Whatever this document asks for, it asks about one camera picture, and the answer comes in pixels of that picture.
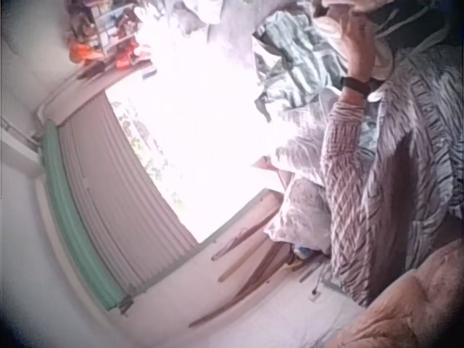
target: wooden stick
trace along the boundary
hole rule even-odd
[[[254,272],[250,275],[246,283],[241,287],[239,292],[237,292],[237,296],[240,296],[243,294],[250,286],[253,285],[253,283],[257,282],[262,274],[266,271],[266,268],[272,263],[272,261],[276,258],[278,252],[281,250],[282,247],[284,247],[286,243],[282,241],[275,242],[266,252],[266,255],[264,255],[263,259],[259,263],[259,265],[256,267]]]
[[[245,253],[240,256],[240,258],[235,261],[218,279],[218,283],[224,282],[227,278],[232,276],[236,270],[238,270],[253,254],[256,252],[265,241],[269,241],[269,236],[266,233],[263,233],[260,238],[253,245],[245,251]]]
[[[267,279],[269,279],[273,274],[275,274],[282,267],[282,265],[284,265],[290,259],[291,259],[290,253],[285,254],[284,256],[282,256],[282,258],[279,261],[277,261],[274,265],[269,267],[269,269],[267,271],[267,273],[269,274],[268,277],[261,278],[259,282],[256,282],[255,284],[250,286],[246,291],[244,291],[242,294],[240,294],[240,296],[234,297],[232,300],[227,302],[222,307],[219,307],[216,310],[212,311],[210,314],[207,314],[204,317],[201,317],[200,319],[195,320],[188,327],[189,328],[194,328],[194,327],[200,326],[202,324],[205,324],[205,323],[211,321],[212,319],[216,318],[217,316],[223,314],[226,310],[228,310],[228,309],[232,308],[233,306],[235,306],[236,304],[238,304],[240,301],[242,301],[243,299],[248,297],[256,289],[258,289],[261,285],[263,285],[264,282],[266,282]]]
[[[261,228],[266,226],[266,224],[271,221],[271,219],[276,216],[277,212],[280,209],[279,207],[275,208],[267,217],[265,217],[263,220],[261,220],[259,223],[256,225],[252,226],[251,228],[246,229],[245,231],[241,232],[238,236],[234,237],[231,239],[219,252],[214,254],[211,257],[212,261],[216,261],[220,259],[222,256],[236,248],[238,245],[246,241],[249,237],[251,237],[255,232],[259,231]]]

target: white wall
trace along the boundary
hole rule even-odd
[[[54,259],[34,182],[2,163],[1,310],[34,347],[130,348],[86,312]]]
[[[1,13],[1,115],[36,129],[39,104],[75,69],[66,47],[64,0],[10,0]]]

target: striped shirt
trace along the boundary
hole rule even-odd
[[[462,218],[462,59],[462,47],[397,54],[382,86],[373,159],[359,149],[364,109],[337,102],[331,110],[321,170],[332,213],[332,269],[359,305],[369,305],[401,273],[422,263],[447,212]],[[408,134],[412,222],[400,233],[392,228],[393,159]]]

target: orange object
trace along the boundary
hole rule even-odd
[[[92,49],[89,45],[79,43],[75,38],[70,37],[67,41],[67,47],[70,50],[70,60],[76,64],[86,60],[103,59],[104,54],[101,51]]]

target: wristwatch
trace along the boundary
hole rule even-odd
[[[346,86],[356,92],[361,93],[365,98],[370,94],[369,83],[361,82],[356,78],[344,77],[341,78],[341,85]]]

